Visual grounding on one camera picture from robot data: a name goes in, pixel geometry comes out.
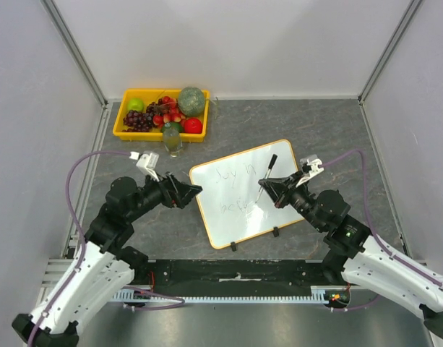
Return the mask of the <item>yellow framed whiteboard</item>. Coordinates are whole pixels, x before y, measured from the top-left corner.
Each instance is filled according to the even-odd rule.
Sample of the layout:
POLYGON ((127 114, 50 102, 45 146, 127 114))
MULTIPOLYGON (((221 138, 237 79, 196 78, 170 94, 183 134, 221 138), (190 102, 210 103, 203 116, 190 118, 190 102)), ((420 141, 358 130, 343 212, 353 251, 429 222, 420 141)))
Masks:
POLYGON ((290 206, 275 208, 266 193, 258 195, 258 181, 267 173, 273 155, 278 157, 272 168, 273 178, 297 172, 293 148, 286 139, 190 169, 191 183, 202 187, 197 204, 213 248, 223 249, 304 219, 290 206))

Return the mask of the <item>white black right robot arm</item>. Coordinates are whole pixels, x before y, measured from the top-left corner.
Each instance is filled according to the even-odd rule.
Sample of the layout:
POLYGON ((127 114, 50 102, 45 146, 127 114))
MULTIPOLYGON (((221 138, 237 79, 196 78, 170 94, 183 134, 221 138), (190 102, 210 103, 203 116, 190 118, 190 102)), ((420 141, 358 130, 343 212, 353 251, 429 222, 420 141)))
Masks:
POLYGON ((313 228, 325 234, 330 248, 321 266, 322 279, 362 286, 422 319, 443 340, 443 275, 413 260, 368 226, 350 216, 339 191, 312 194, 304 173, 261 179, 259 185, 276 208, 291 206, 313 228))

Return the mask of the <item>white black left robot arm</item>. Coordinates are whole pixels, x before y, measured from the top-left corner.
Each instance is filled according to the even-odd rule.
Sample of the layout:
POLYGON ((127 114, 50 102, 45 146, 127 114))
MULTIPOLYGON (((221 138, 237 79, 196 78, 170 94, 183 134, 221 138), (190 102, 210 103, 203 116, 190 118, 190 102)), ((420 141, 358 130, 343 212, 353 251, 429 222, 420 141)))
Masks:
POLYGON ((116 179, 71 265, 48 297, 12 327, 28 346, 76 346, 91 319, 124 286, 148 277, 147 256, 127 245, 133 222, 158 205, 186 207, 202 187, 174 175, 116 179))

